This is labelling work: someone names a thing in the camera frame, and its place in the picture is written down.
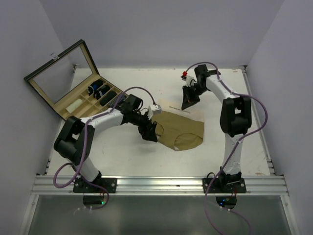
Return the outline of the olive tan underwear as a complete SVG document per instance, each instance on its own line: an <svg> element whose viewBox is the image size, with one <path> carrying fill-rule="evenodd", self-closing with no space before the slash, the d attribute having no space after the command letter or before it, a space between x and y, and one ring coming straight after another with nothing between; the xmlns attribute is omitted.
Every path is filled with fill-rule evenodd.
<svg viewBox="0 0 313 235"><path fill-rule="evenodd" d="M159 99L162 113L153 116L157 123L158 142L174 151L184 151L201 145L204 137L204 112L191 108L182 110L177 102Z"/></svg>

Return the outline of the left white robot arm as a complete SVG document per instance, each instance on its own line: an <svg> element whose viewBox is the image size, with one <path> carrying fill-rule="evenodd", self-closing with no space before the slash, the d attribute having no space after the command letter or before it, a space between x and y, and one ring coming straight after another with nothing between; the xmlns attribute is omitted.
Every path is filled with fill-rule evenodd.
<svg viewBox="0 0 313 235"><path fill-rule="evenodd" d="M54 150L68 162L61 166L53 177L56 188L65 188L80 176L84 186L90 192L97 192L102 186L101 172L94 166L89 157L93 139L107 129L130 123L138 127L139 134L146 141L157 142L156 126L152 121L154 115L162 112L161 106L153 103L148 111L142 114L138 107L141 99L129 95L125 100L117 100L113 107L99 114L77 118L70 116L64 123L56 141ZM65 184L57 183L57 176L65 166L71 166L75 173Z"/></svg>

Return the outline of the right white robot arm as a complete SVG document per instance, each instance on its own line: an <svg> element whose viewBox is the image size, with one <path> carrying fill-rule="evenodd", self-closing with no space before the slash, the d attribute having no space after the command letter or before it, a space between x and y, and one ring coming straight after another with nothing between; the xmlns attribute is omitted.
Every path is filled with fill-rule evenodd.
<svg viewBox="0 0 313 235"><path fill-rule="evenodd" d="M206 191L230 192L243 182L241 173L241 153L243 136L252 125L251 99L233 91L223 81L218 69L209 70L205 64L197 64L195 77L182 73L185 85L182 87L183 110L197 104L200 95L206 91L212 92L221 102L220 127L225 134L224 160L220 171L214 178L206 177Z"/></svg>

